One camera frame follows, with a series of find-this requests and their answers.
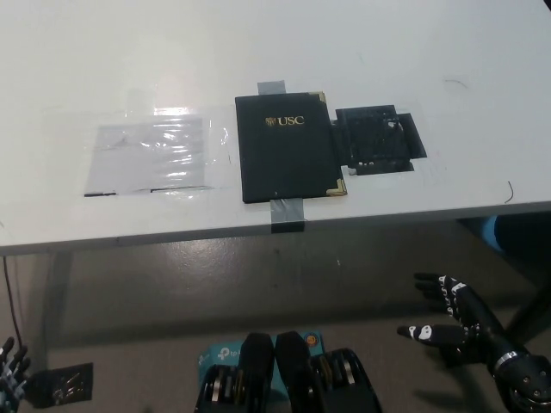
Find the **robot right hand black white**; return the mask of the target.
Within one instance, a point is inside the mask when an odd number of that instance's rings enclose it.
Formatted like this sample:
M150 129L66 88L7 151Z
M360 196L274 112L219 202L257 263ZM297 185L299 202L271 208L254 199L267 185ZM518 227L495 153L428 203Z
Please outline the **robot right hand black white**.
M455 324L400 326L399 335L442 350L452 363L483 363L490 372L528 353L465 282L430 273L416 273L414 280L430 310L452 317Z

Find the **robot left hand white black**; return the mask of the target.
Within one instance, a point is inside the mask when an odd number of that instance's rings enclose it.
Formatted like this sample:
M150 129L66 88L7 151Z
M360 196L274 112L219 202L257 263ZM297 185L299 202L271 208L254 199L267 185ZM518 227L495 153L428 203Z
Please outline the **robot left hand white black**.
M1 413L17 412L25 398L30 366L26 346L13 355L9 353L15 346L15 338L10 336L1 347Z

